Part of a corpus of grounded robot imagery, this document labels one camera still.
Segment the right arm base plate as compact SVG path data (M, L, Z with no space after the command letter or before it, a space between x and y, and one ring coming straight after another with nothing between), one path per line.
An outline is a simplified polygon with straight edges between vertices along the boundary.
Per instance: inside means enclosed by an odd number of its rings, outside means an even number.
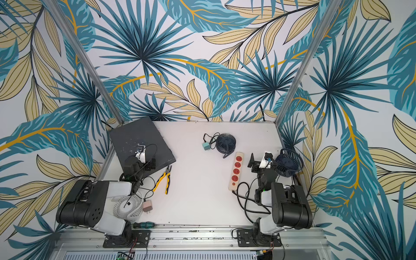
M265 235L254 229L237 228L233 229L233 239L237 240L240 248L253 248L253 247L281 247L281 239L279 235Z

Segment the beige power strip red sockets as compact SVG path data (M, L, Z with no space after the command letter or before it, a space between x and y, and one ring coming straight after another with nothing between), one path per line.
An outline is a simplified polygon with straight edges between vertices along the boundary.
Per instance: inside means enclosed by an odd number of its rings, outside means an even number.
M244 159L244 153L236 152L235 159L232 165L231 177L228 189L229 191L236 191L240 182L240 175L242 171L242 163Z

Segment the teal plug adapter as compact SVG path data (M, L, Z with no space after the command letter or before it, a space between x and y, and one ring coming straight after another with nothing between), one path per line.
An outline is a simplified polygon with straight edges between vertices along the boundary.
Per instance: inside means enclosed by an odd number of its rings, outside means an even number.
M211 150L211 144L209 142L202 143L202 146L205 151Z

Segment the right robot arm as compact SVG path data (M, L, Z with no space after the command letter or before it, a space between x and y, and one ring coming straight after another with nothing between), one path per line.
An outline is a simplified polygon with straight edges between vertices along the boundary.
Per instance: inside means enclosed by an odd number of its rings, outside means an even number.
M274 157L266 152L261 160L250 156L248 168L257 174L258 188L254 202L270 210L266 217L258 218L254 224L254 235L274 236L286 229L309 229L313 218L307 196L301 185L284 185L281 177L297 181L295 176L304 166L303 159L289 149L281 149Z

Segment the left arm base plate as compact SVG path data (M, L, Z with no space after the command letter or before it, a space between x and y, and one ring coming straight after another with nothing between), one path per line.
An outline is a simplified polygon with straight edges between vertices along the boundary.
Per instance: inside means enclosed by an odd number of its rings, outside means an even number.
M105 236L103 248L147 248L150 241L150 230L127 230L119 236Z

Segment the pink plug adapter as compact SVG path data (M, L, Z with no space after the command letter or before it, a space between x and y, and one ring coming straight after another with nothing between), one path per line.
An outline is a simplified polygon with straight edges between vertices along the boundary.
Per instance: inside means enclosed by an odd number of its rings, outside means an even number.
M153 210L153 204L151 200L146 200L143 202L143 212L150 213Z

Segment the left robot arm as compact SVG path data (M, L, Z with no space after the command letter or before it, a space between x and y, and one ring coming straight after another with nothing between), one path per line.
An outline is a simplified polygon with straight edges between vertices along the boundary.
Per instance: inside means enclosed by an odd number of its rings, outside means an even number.
M138 195L141 180L156 168L155 156L148 161L143 161L143 156L129 156L119 180L77 181L59 206L56 221L109 237L130 237L130 225L139 219L145 202Z

